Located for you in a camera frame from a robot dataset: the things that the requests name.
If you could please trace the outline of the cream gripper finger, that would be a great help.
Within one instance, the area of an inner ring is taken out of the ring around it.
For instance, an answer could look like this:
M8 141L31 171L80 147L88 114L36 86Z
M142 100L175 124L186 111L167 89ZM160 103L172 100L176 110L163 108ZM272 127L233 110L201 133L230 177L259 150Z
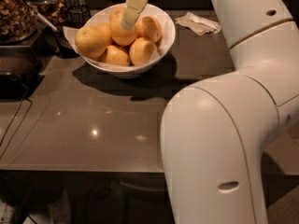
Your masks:
M149 0L126 0L121 17L121 26L125 30L132 30L141 12Z

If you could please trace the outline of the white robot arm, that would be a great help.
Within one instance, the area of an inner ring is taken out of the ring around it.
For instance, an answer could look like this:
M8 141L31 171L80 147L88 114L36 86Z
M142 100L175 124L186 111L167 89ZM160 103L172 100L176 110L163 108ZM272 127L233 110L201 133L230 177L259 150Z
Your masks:
M211 0L232 73L179 91L161 123L176 224L268 224L263 150L299 115L299 30L282 0Z

